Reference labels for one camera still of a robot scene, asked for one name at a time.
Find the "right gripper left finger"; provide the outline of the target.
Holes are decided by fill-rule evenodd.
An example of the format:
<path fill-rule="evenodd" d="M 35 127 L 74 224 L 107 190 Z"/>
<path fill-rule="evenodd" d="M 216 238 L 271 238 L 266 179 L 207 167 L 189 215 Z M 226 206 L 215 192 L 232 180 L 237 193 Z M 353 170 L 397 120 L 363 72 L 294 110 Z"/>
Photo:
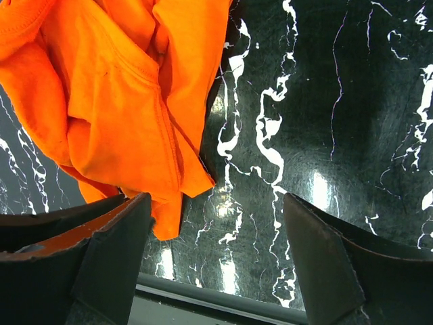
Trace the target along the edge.
<path fill-rule="evenodd" d="M 79 302 L 126 324 L 151 229 L 148 194 L 2 215 L 1 323 L 64 324 Z"/>

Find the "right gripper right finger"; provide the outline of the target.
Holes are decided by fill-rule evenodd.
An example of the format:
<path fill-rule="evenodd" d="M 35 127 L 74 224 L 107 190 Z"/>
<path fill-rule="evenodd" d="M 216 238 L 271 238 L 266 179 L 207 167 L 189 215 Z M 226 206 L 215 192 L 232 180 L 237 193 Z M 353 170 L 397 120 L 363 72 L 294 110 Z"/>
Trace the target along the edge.
<path fill-rule="evenodd" d="M 284 196 L 309 324 L 431 324 L 432 252 L 374 235 Z"/>

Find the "orange t shirt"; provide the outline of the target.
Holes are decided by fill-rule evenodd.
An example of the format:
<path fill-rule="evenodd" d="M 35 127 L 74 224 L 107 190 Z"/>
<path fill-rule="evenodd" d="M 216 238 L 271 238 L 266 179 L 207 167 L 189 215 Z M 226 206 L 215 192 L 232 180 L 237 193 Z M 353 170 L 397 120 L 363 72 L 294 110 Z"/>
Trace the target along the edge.
<path fill-rule="evenodd" d="M 152 198 L 179 235 L 184 196 L 214 186 L 200 160 L 230 1 L 2 1 L 1 85 L 45 156 L 95 202 Z"/>

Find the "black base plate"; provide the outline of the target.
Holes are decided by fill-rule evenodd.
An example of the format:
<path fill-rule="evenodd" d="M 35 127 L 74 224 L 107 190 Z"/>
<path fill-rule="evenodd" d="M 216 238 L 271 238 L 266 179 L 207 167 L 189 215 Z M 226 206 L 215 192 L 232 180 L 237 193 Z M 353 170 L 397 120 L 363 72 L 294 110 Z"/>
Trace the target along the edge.
<path fill-rule="evenodd" d="M 180 307 L 187 311 L 199 310 L 207 316 L 230 320 L 245 318 L 270 324 L 307 324 L 304 311 L 285 308 L 274 303 L 230 295 L 209 288 L 199 288 L 174 280 L 140 273 L 135 293 L 157 303 Z"/>

